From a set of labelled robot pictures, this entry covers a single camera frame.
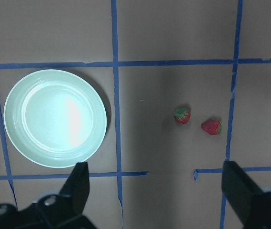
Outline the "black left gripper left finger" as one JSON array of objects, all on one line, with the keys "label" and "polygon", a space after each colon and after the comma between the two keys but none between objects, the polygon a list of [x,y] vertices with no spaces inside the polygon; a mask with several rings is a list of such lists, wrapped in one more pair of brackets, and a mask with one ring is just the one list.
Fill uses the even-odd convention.
[{"label": "black left gripper left finger", "polygon": [[20,212],[17,229],[88,229],[83,210],[89,196],[88,163],[77,163],[57,194],[34,201]]}]

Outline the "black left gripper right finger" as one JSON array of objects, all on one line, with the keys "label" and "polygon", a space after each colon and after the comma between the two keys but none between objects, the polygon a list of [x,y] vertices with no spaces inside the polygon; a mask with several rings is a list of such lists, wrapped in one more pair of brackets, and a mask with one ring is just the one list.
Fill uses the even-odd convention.
[{"label": "black left gripper right finger", "polygon": [[271,229],[271,191],[262,190],[234,161],[224,161],[222,192],[245,229]]}]

